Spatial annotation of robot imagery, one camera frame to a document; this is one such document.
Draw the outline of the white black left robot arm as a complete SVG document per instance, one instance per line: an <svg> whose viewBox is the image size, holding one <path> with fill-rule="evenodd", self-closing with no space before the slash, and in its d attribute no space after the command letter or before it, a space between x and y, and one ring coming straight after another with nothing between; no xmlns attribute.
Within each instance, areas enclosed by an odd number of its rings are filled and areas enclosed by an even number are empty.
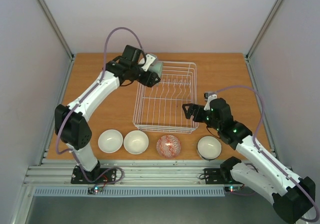
<svg viewBox="0 0 320 224"><path fill-rule="evenodd" d="M54 111L54 131L57 141L66 143L76 161L82 166L83 178L96 183L101 177L98 159L90 141L92 131L88 121L101 103L125 81L153 87L160 82L162 67L154 54L127 45L122 55L106 63L93 84L77 99Z"/></svg>

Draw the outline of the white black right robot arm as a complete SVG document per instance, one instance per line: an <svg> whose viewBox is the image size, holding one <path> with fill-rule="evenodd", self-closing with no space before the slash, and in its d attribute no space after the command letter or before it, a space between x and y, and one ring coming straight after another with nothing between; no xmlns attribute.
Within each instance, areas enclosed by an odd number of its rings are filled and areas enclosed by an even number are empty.
<svg viewBox="0 0 320 224"><path fill-rule="evenodd" d="M207 98L205 106L189 103L182 108L187 119L215 129L225 144L245 156L258 169L252 171L240 159L230 157L220 165L220 175L225 182L236 181L251 188L264 197L288 224L299 219L308 223L320 219L314 181L309 177L301 178L276 159L247 126L234 120L224 99L213 94Z"/></svg>

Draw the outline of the red patterned bowl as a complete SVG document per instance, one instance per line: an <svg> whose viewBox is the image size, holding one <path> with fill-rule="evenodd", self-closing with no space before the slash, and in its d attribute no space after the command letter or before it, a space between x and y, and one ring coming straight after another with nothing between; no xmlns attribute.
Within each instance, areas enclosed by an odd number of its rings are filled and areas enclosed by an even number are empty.
<svg viewBox="0 0 320 224"><path fill-rule="evenodd" d="M174 135L163 135L156 143L157 152L164 158L176 158L181 152L180 140Z"/></svg>

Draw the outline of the celadon green ceramic bowl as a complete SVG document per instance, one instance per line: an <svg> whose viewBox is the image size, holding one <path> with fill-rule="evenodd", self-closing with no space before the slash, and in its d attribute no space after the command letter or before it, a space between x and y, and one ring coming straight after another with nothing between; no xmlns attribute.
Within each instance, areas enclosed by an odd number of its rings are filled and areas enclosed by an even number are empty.
<svg viewBox="0 0 320 224"><path fill-rule="evenodd" d="M163 62L156 62L153 66L151 66L148 69L150 72L155 72L158 74L158 76L160 77L160 81L161 81L161 76L162 76L162 70L163 70Z"/></svg>

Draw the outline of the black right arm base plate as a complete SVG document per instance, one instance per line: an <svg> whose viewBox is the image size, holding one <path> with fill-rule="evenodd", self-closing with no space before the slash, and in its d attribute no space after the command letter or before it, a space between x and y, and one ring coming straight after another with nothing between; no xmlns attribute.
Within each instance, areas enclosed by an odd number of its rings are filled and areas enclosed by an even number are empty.
<svg viewBox="0 0 320 224"><path fill-rule="evenodd" d="M220 168L205 168L203 170L204 180L206 184L220 185L242 185L241 182L234 180L229 171Z"/></svg>

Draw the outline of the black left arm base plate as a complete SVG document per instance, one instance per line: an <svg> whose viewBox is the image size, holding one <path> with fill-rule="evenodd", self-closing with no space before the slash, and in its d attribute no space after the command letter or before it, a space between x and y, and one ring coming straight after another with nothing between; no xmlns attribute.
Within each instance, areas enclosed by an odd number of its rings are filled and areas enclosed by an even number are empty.
<svg viewBox="0 0 320 224"><path fill-rule="evenodd" d="M104 182L114 183L117 177L117 170L115 168L95 168L91 172L85 171L83 174L79 166L75 166L71 175L71 184L101 184Z"/></svg>

